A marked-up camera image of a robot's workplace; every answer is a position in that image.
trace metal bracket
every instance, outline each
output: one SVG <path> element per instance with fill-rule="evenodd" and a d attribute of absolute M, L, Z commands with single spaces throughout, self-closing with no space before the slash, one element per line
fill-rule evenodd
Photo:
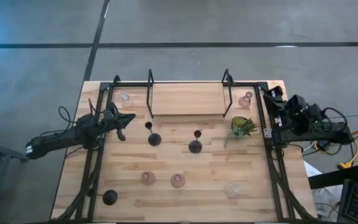
<path fill-rule="evenodd" d="M 232 99 L 232 96 L 231 96 L 231 87 L 235 85 L 234 81 L 233 81 L 233 77 L 231 77 L 231 75 L 229 74 L 229 70 L 226 69 L 224 71 L 224 74 L 223 74 L 223 78 L 222 78 L 222 83 L 224 82 L 224 79 L 226 78 L 226 81 L 227 81 L 227 87 L 229 87 L 229 99 L 230 99 L 230 103 L 229 103 L 229 106 L 226 108 L 226 111 L 224 112 L 223 114 L 223 117 L 226 117 L 226 114 L 227 112 L 229 111 L 231 105 L 233 104 L 233 99 Z"/>
<path fill-rule="evenodd" d="M 272 138 L 272 130 L 270 128 L 264 128 L 265 138 Z"/>
<path fill-rule="evenodd" d="M 152 118 L 154 118 L 153 112 L 152 112 L 152 108 L 150 107 L 149 104 L 149 97 L 150 97 L 150 80 L 152 81 L 152 83 L 154 83 L 154 78 L 153 78 L 153 73 L 152 70 L 149 69 L 149 77 L 147 79 L 147 99 L 146 99 L 146 104 L 147 104 L 147 108 L 149 109 L 150 112 L 150 116 Z"/>
<path fill-rule="evenodd" d="M 261 88 L 263 91 L 266 92 L 269 90 L 269 85 L 267 84 L 267 82 L 257 82 L 257 83 L 258 83 L 259 88 Z"/>
<path fill-rule="evenodd" d="M 111 85 L 111 82 L 102 82 L 99 86 L 99 91 L 107 90 Z"/>

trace wooden shelf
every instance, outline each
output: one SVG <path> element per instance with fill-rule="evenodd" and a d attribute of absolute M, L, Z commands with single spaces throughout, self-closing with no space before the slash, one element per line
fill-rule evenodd
<path fill-rule="evenodd" d="M 222 83 L 156 83 L 152 92 L 154 115 L 224 114 Z"/>

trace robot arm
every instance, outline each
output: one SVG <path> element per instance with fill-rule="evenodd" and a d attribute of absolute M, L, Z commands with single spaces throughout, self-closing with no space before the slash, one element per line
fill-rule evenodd
<path fill-rule="evenodd" d="M 316 104 L 309 105 L 298 95 L 284 101 L 282 95 L 279 86 L 264 95 L 267 112 L 273 120 L 271 134 L 274 146 L 285 146 L 293 141 L 326 140 L 338 144 L 353 141 L 347 121 L 330 122 L 325 115 L 327 108 L 321 110 Z"/>
<path fill-rule="evenodd" d="M 38 159 L 50 151 L 79 144 L 83 145 L 85 149 L 96 149 L 100 135 L 115 129 L 118 138 L 125 141 L 122 129 L 135 118 L 135 114 L 121 114 L 112 102 L 103 111 L 103 116 L 101 121 L 97 121 L 96 116 L 86 114 L 77 120 L 76 126 L 72 126 L 62 133 L 37 136 L 31 139 L 26 144 L 26 156 L 29 159 Z"/>

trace black metal frame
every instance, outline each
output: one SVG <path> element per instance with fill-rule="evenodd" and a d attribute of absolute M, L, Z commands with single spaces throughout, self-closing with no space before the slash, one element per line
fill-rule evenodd
<path fill-rule="evenodd" d="M 227 86 L 229 88 L 229 99 L 230 99 L 230 103 L 229 103 L 229 106 L 227 106 L 224 114 L 223 114 L 223 117 L 226 117 L 226 114 L 227 112 L 229 111 L 231 105 L 233 104 L 233 98 L 232 98 L 232 95 L 231 95 L 231 87 L 234 85 L 234 81 L 233 81 L 233 77 L 229 74 L 229 70 L 228 69 L 225 69 L 224 73 L 223 73 L 223 77 L 222 77 L 222 82 L 223 83 L 223 86 Z M 147 108 L 149 109 L 149 112 L 150 112 L 150 116 L 152 118 L 154 118 L 154 114 L 152 112 L 152 107 L 150 106 L 149 104 L 149 99 L 150 99 L 150 87 L 151 85 L 150 84 L 154 84 L 154 77 L 153 77 L 153 73 L 152 73 L 152 70 L 149 69 L 149 77 L 147 78 L 147 97 L 146 97 L 146 105 L 147 105 Z"/>
<path fill-rule="evenodd" d="M 152 118 L 154 118 L 154 115 L 153 115 L 153 112 L 152 112 L 152 108 L 149 104 L 149 98 L 150 98 L 150 79 L 152 81 L 151 84 L 154 84 L 154 78 L 153 78 L 153 73 L 152 73 L 152 70 L 149 69 L 149 77 L 147 78 L 147 98 L 146 98 L 146 104 L 147 104 L 147 108 L 149 109 L 149 112 L 150 112 L 150 116 Z"/>
<path fill-rule="evenodd" d="M 229 106 L 227 106 L 226 111 L 223 114 L 223 117 L 226 117 L 227 112 L 229 111 L 231 105 L 233 104 L 233 98 L 231 96 L 231 87 L 234 85 L 233 77 L 229 74 L 229 69 L 225 69 L 223 77 L 222 77 L 222 83 L 224 83 L 224 79 L 226 78 L 227 87 L 229 88 L 229 99 L 230 103 Z"/>
<path fill-rule="evenodd" d="M 148 78 L 147 82 L 122 83 L 119 81 L 121 81 L 121 79 L 118 76 L 116 76 L 112 83 L 102 82 L 100 84 L 98 102 L 96 104 L 96 110 L 99 111 L 101 109 L 101 103 L 102 103 L 104 91 L 107 89 L 109 90 L 109 95 L 108 95 L 108 100 L 107 100 L 107 103 L 108 103 L 112 100 L 112 92 L 113 92 L 113 88 L 115 86 L 117 86 L 117 87 L 146 87 L 147 95 L 148 95 L 147 96 L 147 106 L 149 108 L 150 114 L 152 115 L 151 107 L 149 106 L 150 84 L 151 83 L 173 83 L 173 82 L 155 82 L 151 70 L 149 70 L 149 78 Z M 261 90 L 264 93 L 267 92 L 267 90 L 268 90 L 267 82 L 234 82 L 231 75 L 229 74 L 228 69 L 225 70 L 222 81 L 223 81 L 223 86 L 228 87 L 229 89 L 239 87 L 239 86 L 248 86 L 248 87 L 254 88 L 257 107 L 258 107 L 258 114 L 259 114 L 259 118 L 260 118 L 260 128 L 261 128 L 262 132 L 265 129 L 267 129 L 265 115 L 264 115 L 264 109 L 263 109 L 263 105 L 262 105 L 262 98 L 260 96 Z M 230 105 L 227 107 L 225 115 L 228 112 L 231 104 L 232 104 L 232 98 L 231 98 Z M 279 195 L 278 186 L 277 186 L 278 182 L 276 181 L 276 179 L 274 177 L 274 174 L 277 172 L 277 170 L 275 168 L 275 165 L 273 162 L 273 157 L 271 155 L 272 145 L 270 143 L 270 138 L 266 137 L 265 135 L 263 135 L 263 138 L 264 138 L 265 153 L 266 153 L 267 165 L 268 165 L 268 170 L 269 170 L 269 175 L 270 175 L 270 182 L 272 185 L 273 200 L 274 200 L 274 204 L 275 204 L 275 211 L 277 214 L 277 219 L 278 219 L 278 221 L 287 220 L 287 218 L 284 218 L 284 215 L 283 215 L 282 204 L 280 201 L 280 195 Z M 89 172 L 90 172 L 90 168 L 91 168 L 90 165 L 91 165 L 93 151 L 88 151 L 88 153 L 87 153 L 87 157 L 85 160 L 85 168 L 84 168 L 84 173 L 83 173 L 83 180 L 81 183 L 81 190 L 72 203 L 72 205 L 73 204 L 76 205 L 75 219 L 50 220 L 49 222 L 54 222 L 54 223 L 55 222 L 57 222 L 57 223 L 88 223 L 88 222 L 92 222 L 94 206 L 96 203 L 97 195 L 94 194 L 90 198 L 88 214 L 87 214 L 86 218 L 82 217 L 83 203 L 85 201 L 86 193 L 90 188 L 92 188 L 95 192 L 97 192 L 98 182 L 99 182 L 99 174 L 100 174 L 100 169 L 101 169 L 101 162 L 102 162 L 103 151 L 104 151 L 104 137 L 100 139 L 100 147 L 99 147 L 99 149 L 97 149 L 97 151 L 98 151 L 98 155 L 96 158 L 96 163 L 95 163 L 94 169 L 90 175 L 89 175 Z M 284 165 L 283 157 L 281 156 L 281 154 L 277 154 L 277 157 L 278 157 L 277 159 L 279 161 L 278 166 L 280 168 L 280 175 L 281 175 L 282 182 L 285 183 L 286 186 L 288 186 L 288 179 L 287 179 L 287 174 L 285 172 L 285 165 Z M 287 195 L 285 195 L 285 199 L 287 202 L 288 211 L 290 211 L 290 210 L 293 211 L 293 207 L 292 207 Z M 291 217 L 291 212 L 289 212 L 289 216 L 290 216 L 289 217 L 290 219 L 295 218 L 295 216 Z"/>

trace yellow cable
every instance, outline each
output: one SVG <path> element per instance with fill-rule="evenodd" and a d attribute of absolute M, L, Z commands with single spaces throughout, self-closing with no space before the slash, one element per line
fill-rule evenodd
<path fill-rule="evenodd" d="M 351 135 L 355 135 L 355 134 L 358 134 L 358 130 L 354 131 L 351 133 Z M 339 163 L 339 168 L 341 169 L 347 169 L 347 168 L 350 168 L 352 167 L 352 163 L 354 162 L 354 160 L 357 158 L 358 156 L 358 142 L 357 140 L 355 139 L 354 140 L 354 144 L 356 145 L 356 154 L 354 155 L 354 157 L 349 161 L 349 162 L 341 162 Z M 320 154 L 325 154 L 327 153 L 333 146 L 334 144 L 330 145 L 329 148 L 327 150 L 325 150 L 324 152 L 319 152 Z M 315 150 L 318 150 L 317 148 L 317 141 L 314 141 L 314 149 Z"/>
<path fill-rule="evenodd" d="M 356 154 L 354 155 L 354 157 L 352 158 L 352 160 L 350 160 L 349 162 L 341 162 L 339 163 L 339 168 L 341 169 L 348 169 L 350 167 L 352 167 L 352 163 L 353 161 L 356 159 L 356 157 L 358 156 L 358 143 L 357 143 L 357 140 L 355 139 L 354 140 L 354 144 L 356 145 Z"/>

